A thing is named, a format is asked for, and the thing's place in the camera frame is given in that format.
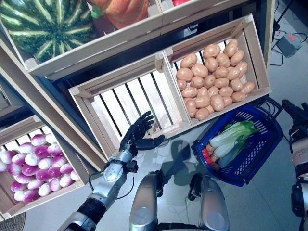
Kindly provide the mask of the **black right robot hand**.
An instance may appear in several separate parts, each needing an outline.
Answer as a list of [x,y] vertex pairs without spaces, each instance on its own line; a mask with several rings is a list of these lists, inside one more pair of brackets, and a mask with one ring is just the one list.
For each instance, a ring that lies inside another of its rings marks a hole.
[[290,115],[293,121],[289,130],[291,142],[308,137],[308,104],[302,103],[301,108],[291,103],[289,100],[282,100],[283,109]]

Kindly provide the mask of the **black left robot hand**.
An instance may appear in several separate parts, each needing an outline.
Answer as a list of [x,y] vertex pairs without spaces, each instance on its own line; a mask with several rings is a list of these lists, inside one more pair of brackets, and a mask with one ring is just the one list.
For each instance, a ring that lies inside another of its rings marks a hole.
[[136,156],[138,151],[147,151],[158,147],[165,139],[165,135],[156,138],[144,138],[146,132],[152,127],[154,116],[151,111],[141,115],[136,122],[131,125],[122,138],[119,151],[128,151]]

